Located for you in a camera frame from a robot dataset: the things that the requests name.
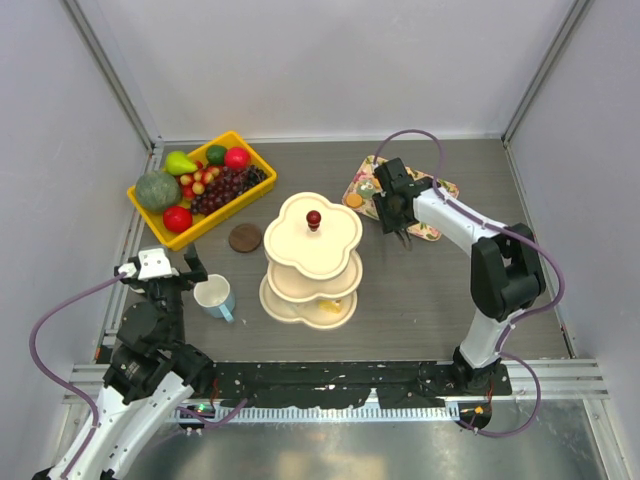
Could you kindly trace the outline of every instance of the white wall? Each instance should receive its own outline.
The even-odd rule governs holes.
[[[97,1],[169,140],[499,136],[572,3]]]
[[[37,318],[113,275],[145,153],[61,4],[0,15],[0,477],[49,465],[63,390],[31,363]],[[67,377],[91,359],[108,293],[51,319],[38,346]]]
[[[640,476],[640,3],[594,2],[517,132],[540,242],[567,275],[562,314],[598,359]]]

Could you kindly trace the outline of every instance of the light blue mug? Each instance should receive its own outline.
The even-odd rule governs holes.
[[[224,318],[229,323],[234,321],[231,312],[236,306],[236,297],[222,275],[209,275],[206,282],[196,283],[193,298],[212,317]]]

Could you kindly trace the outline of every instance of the wooden tabletop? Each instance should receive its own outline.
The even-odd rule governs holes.
[[[212,359],[234,361],[415,360],[450,359],[471,324],[474,305],[469,294],[469,258],[442,238],[415,238],[404,250],[394,235],[362,218],[358,247],[364,277],[358,308],[344,326],[317,331],[302,324],[271,319],[262,309],[258,288],[267,270],[262,245],[251,253],[231,249],[228,237],[241,223],[263,232],[292,194],[313,191],[339,203],[362,160],[376,142],[260,144],[256,150],[278,172],[275,189],[196,241],[209,273],[225,276],[236,295],[236,322],[227,324],[205,314],[185,294],[187,341]],[[460,200],[490,218],[507,224],[524,222],[524,213],[497,140],[445,142],[443,178],[460,187]],[[425,172],[435,168],[436,149],[429,142],[399,141],[383,156],[399,156],[407,166]],[[145,229],[141,246],[154,245]],[[172,254],[186,268],[181,254]],[[139,300],[133,293],[128,302]],[[555,314],[526,320],[514,331],[507,351],[527,359],[567,356]]]

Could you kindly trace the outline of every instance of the shiny floor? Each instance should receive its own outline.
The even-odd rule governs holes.
[[[532,408],[494,403],[488,429],[514,428]],[[126,480],[607,478],[581,401],[543,402],[529,430],[498,440],[452,422],[230,424],[162,441],[167,434],[149,443]]]
[[[444,142],[447,164],[443,178],[460,187],[460,200],[490,218],[513,224],[525,221],[507,157],[498,140]],[[237,300],[235,324],[206,315],[191,295],[185,298],[187,341],[214,360],[445,360],[464,339],[475,307],[469,294],[469,258],[451,241],[416,239],[405,251],[394,235],[382,235],[378,222],[362,218],[358,252],[364,277],[353,318],[333,331],[313,330],[271,319],[258,299],[267,270],[262,248],[234,252],[228,236],[250,222],[265,229],[282,203],[301,191],[318,192],[340,202],[363,159],[377,142],[273,143],[256,145],[278,172],[275,189],[223,222],[195,243],[209,273],[229,279]],[[193,146],[182,147],[190,151]],[[401,157],[406,165],[433,171],[437,159],[432,143],[399,141],[387,146],[386,158]],[[141,246],[157,244],[146,229]],[[184,266],[178,254],[173,261]],[[128,302],[139,301],[129,294]],[[553,312],[518,326],[507,350],[526,359],[567,357]]]

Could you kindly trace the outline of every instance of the floral placemat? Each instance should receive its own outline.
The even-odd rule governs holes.
[[[378,157],[379,164],[386,161],[386,159]],[[353,181],[349,184],[347,191],[344,192],[344,195],[342,196],[342,203],[358,213],[378,220],[376,207],[373,204],[373,195],[382,190],[379,188],[378,180],[373,176],[373,170],[373,155],[369,155],[364,159],[362,165],[360,165],[360,168],[356,172],[355,177],[353,177]],[[409,173],[409,175],[411,175],[415,180],[425,177],[433,178],[429,174],[409,167],[407,167],[407,173]],[[460,189],[456,184],[442,179],[438,179],[438,181],[454,198],[458,198]],[[409,227],[407,230],[416,237],[423,238],[430,242],[435,242],[442,235],[438,230],[426,223],[418,223]]]

